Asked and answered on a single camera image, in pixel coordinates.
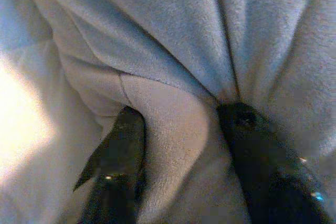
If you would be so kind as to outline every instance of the fleece blanket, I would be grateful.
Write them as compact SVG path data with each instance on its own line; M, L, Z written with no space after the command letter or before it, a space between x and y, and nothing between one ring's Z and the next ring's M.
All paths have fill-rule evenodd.
M24 142L27 134L17 132L31 129L21 127L33 117L4 120L12 127L1 139L11 143L0 162L4 223L76 223L92 183L71 189L126 105L147 127L138 223L249 223L216 115L219 104L238 100L279 125L336 201L334 0L0 0L0 7L3 75L38 101L43 112L34 116L46 124L35 129L45 134Z

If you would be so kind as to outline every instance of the light blue fleece fabric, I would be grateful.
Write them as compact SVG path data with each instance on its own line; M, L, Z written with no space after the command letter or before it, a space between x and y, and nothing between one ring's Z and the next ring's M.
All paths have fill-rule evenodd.
M280 125L336 198L334 0L34 1L69 82L97 116L116 113L100 99L129 104L120 73L213 109L240 99Z

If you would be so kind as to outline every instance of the gray fabric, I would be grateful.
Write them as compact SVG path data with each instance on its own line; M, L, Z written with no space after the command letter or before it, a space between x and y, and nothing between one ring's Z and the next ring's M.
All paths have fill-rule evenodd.
M66 80L33 0L0 0L0 124L0 223L55 223L102 129Z
M151 179L139 222L248 222L215 116L238 99L279 123L336 199L334 0L34 1L104 132L124 105L145 116Z

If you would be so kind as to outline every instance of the black plastic piece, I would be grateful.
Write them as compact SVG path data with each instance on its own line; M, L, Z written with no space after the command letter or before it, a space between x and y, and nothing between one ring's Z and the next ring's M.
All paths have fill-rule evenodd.
M96 178L79 223L135 223L145 182L144 147L144 119L125 107L75 185L74 190Z
M243 103L218 114L252 223L336 223L321 183L274 124Z

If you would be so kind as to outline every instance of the glossy black surface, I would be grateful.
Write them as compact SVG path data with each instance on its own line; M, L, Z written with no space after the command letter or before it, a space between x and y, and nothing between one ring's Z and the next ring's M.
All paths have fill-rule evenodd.
M252 223L336 223L322 185L274 124L243 103L218 114Z
M74 190L96 178L80 223L135 223L145 180L144 141L142 115L124 108L75 185Z

